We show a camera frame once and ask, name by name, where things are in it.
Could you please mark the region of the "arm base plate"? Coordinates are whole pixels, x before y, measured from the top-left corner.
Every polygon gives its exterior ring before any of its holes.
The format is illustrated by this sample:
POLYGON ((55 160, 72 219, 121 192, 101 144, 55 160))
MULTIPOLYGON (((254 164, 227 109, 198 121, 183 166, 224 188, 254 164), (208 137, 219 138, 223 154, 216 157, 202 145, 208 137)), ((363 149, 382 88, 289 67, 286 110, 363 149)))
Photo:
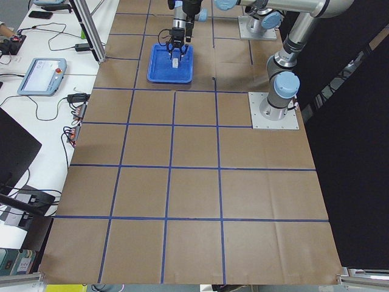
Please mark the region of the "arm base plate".
POLYGON ((299 130, 295 104, 276 109, 267 100, 267 92, 249 92, 250 116, 254 130, 299 130))
POLYGON ((276 41, 275 28, 279 22, 269 17, 255 19, 251 16, 239 16, 239 34, 242 40, 276 41))

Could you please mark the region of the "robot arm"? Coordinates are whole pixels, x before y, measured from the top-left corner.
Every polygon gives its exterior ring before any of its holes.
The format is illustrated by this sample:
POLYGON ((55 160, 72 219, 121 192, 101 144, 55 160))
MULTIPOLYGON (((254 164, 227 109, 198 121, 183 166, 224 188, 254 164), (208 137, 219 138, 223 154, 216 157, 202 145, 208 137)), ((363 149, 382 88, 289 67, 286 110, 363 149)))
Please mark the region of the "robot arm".
POLYGON ((267 61, 269 93, 260 104, 260 112, 268 120, 278 121, 288 112, 288 104, 300 87, 299 78, 292 72, 297 57, 303 50, 320 18, 332 18, 342 14, 352 1, 217 1, 220 10, 236 5, 252 6, 257 10, 278 9, 298 12, 299 16, 283 47, 267 61))
MULTIPOLYGON (((188 51, 188 44, 193 36, 196 21, 205 21, 206 9, 202 1, 168 1, 168 8, 174 12, 173 26, 167 29, 165 42, 159 44, 166 48, 172 57, 178 51, 183 57, 188 51)), ((275 41, 276 28, 283 20, 279 10, 265 8, 259 1, 215 1, 218 9, 226 11, 237 5, 245 7, 244 16, 238 17, 239 35, 243 40, 275 41)))

